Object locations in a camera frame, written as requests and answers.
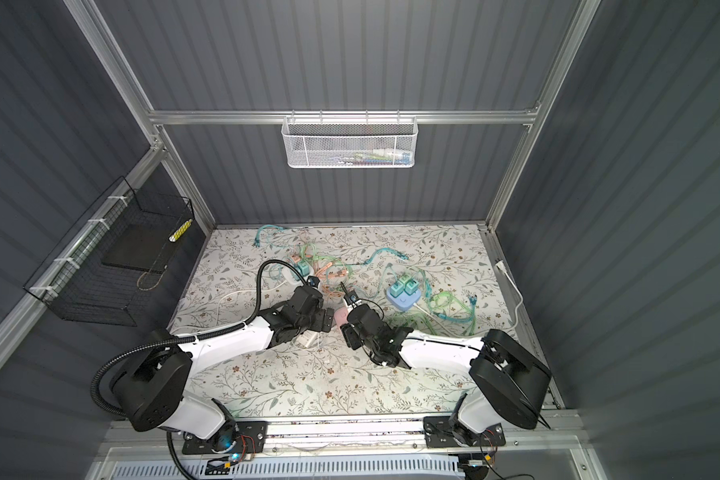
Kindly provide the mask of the pink power strip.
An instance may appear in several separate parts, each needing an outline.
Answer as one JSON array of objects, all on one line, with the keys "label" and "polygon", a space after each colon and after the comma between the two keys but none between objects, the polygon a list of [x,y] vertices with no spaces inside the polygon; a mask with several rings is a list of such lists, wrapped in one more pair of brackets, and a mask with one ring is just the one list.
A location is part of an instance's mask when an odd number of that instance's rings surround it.
[{"label": "pink power strip", "polygon": [[341,329],[344,325],[348,323],[348,314],[349,309],[346,306],[340,307],[334,311],[334,323],[338,329]]}]

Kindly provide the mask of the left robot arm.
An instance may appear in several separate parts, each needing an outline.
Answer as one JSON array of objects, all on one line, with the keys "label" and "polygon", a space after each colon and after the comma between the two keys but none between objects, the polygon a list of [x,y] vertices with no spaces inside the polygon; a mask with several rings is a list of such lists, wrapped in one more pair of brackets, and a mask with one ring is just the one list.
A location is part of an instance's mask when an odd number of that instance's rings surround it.
[{"label": "left robot arm", "polygon": [[221,401],[192,394],[189,380],[217,364],[288,343],[306,332],[328,332],[333,323],[334,310],[324,305],[322,294],[302,285],[289,299],[259,311],[250,321],[195,336],[155,332],[153,341],[159,346],[125,358],[109,389],[134,430],[182,432],[208,443],[214,452],[227,452],[242,443],[234,416]]}]

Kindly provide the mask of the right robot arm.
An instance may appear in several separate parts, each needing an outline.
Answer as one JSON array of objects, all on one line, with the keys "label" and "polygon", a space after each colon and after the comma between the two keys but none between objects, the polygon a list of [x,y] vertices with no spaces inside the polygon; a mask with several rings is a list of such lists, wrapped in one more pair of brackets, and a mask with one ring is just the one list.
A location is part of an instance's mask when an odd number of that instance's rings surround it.
[{"label": "right robot arm", "polygon": [[461,395],[449,420],[465,445],[502,423],[526,430],[547,424],[541,410],[551,371],[502,330],[453,338],[393,328],[367,304],[351,308],[340,330],[351,349],[364,349],[376,365],[469,377],[475,387]]}]

